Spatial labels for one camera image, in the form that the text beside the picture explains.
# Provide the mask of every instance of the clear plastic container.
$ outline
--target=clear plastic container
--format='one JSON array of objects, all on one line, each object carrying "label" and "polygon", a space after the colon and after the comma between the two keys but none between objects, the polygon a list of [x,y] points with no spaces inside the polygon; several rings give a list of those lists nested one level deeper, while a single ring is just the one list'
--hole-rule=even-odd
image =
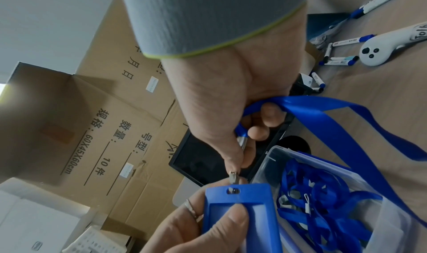
[{"label": "clear plastic container", "polygon": [[[280,146],[274,146],[268,152],[251,183],[270,184],[275,202],[279,193],[283,170],[286,162],[291,158],[295,158],[298,162],[311,165],[318,169],[328,170],[340,176],[352,191],[365,190],[378,194],[378,192],[358,174],[347,168]],[[358,205],[357,209],[355,209],[352,217],[362,221],[367,228],[373,231],[371,239],[363,250],[363,253],[401,253],[403,251],[407,240],[407,234],[411,229],[412,218],[394,203],[385,198],[383,201],[363,201]],[[292,246],[284,245],[289,253],[314,253],[314,250],[299,236],[286,220],[278,216],[278,222],[289,235],[289,237],[281,235],[282,242],[286,239],[291,239],[300,249],[300,251],[298,251],[292,249]]]}]

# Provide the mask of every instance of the hand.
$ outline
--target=hand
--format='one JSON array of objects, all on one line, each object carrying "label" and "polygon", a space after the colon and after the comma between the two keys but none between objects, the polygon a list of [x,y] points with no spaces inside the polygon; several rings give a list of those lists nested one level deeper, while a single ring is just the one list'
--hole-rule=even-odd
[{"label": "hand", "polygon": [[234,129],[245,106],[273,96],[287,96],[302,62],[306,42],[306,8],[280,25],[230,47],[162,63],[191,133],[217,150],[227,172],[240,172],[255,157],[255,140],[269,136],[285,114],[266,103],[261,112],[244,117],[249,128],[243,152]]},{"label": "hand", "polygon": [[[244,179],[239,182],[247,184]],[[224,179],[202,187],[191,196],[189,201],[196,214],[203,214],[206,188],[229,184],[228,179]],[[207,233],[200,236],[199,224],[181,205],[159,225],[141,253],[234,253],[246,238],[248,226],[246,208],[235,204]]]}]

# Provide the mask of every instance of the table surface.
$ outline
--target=table surface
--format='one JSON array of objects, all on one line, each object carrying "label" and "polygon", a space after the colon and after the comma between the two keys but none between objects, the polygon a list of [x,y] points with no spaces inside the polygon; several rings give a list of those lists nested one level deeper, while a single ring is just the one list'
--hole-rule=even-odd
[{"label": "table surface", "polygon": [[[349,20],[334,41],[368,34],[382,34],[427,21],[426,0],[392,0],[358,20]],[[362,46],[337,47],[331,56],[358,55]],[[392,55],[378,67],[357,62],[354,66],[323,66],[317,70],[326,83],[321,96],[368,107],[379,124],[427,150],[427,42]],[[427,163],[414,162],[389,145],[368,123],[350,109],[327,112],[345,128],[371,157],[396,193],[427,220]],[[298,135],[310,145],[313,155],[341,163],[328,147],[297,120],[286,135]],[[408,252],[425,252],[427,230],[414,232]]]}]

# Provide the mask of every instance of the game controller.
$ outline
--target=game controller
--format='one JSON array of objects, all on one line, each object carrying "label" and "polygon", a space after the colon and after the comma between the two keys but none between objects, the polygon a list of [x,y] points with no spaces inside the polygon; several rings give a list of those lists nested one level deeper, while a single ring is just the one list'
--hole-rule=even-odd
[{"label": "game controller", "polygon": [[381,65],[396,49],[425,39],[427,39],[427,22],[388,32],[365,42],[360,48],[360,60],[368,66]]}]

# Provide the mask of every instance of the sticker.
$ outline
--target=sticker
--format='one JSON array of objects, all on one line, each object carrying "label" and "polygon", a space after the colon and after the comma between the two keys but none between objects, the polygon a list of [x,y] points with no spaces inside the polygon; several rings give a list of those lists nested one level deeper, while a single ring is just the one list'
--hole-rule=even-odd
[{"label": "sticker", "polygon": [[427,38],[427,23],[415,26],[412,29],[411,41],[419,41]]},{"label": "sticker", "polygon": [[156,85],[159,82],[158,78],[155,78],[153,76],[151,76],[150,81],[147,84],[147,88],[145,88],[148,92],[154,92],[154,90],[156,89]]},{"label": "sticker", "polygon": [[133,170],[133,165],[130,164],[130,163],[128,163],[128,162],[126,162],[126,164],[123,167],[123,169],[121,169],[120,176],[124,177],[124,178],[128,178],[129,173],[131,173],[132,170]]}]

